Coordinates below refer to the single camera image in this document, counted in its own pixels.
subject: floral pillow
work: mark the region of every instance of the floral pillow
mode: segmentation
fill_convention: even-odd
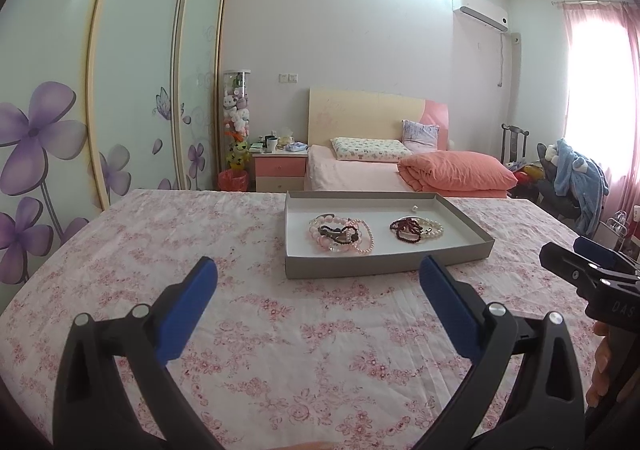
[[[335,157],[342,161],[377,161],[397,163],[412,152],[398,140],[362,140],[333,138]]]
[[[402,144],[414,154],[435,152],[438,149],[437,125],[423,125],[402,120]]]

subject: pink curtain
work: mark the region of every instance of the pink curtain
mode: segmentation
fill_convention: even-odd
[[[640,204],[640,10],[624,3],[563,4],[570,44],[565,136],[599,163],[603,218]]]

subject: window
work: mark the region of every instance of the window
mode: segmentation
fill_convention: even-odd
[[[601,164],[610,183],[632,163],[636,84],[629,36],[622,25],[587,12],[572,23],[565,138]]]

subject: bed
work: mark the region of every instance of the bed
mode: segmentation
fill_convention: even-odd
[[[328,440],[341,449],[403,450],[415,442],[460,384],[467,361],[454,353],[415,272],[287,280],[284,200],[133,191],[82,229],[0,316],[0,376],[28,417],[50,438],[54,381],[76,314],[123,316],[208,255],[218,265],[218,289],[168,369],[226,448]],[[488,259],[450,272],[514,312],[562,312],[586,384],[597,338],[585,304],[538,261],[545,242],[569,246],[575,234],[528,201],[451,200],[496,242]],[[516,363],[485,428],[497,421]],[[118,368],[140,422],[158,433],[126,361]]]
[[[331,139],[399,140],[402,120],[438,125],[438,149],[447,150],[449,111],[431,100],[363,91],[312,88],[309,93],[308,162],[305,190],[413,192],[395,163],[337,160]],[[506,191],[442,191],[452,197],[506,197]]]

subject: metal screw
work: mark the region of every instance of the metal screw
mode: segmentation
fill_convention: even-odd
[[[507,313],[507,308],[505,308],[505,306],[503,306],[502,304],[493,302],[489,304],[489,313],[494,316],[504,316]]]
[[[85,325],[87,323],[89,323],[89,315],[87,313],[80,313],[74,320],[74,324],[78,326]]]
[[[135,318],[144,318],[146,315],[149,314],[149,306],[146,304],[138,304],[137,306],[135,306],[135,308],[131,310],[131,314]]]
[[[556,325],[560,325],[564,321],[564,318],[562,318],[562,315],[559,312],[552,311],[549,313],[549,320]]]

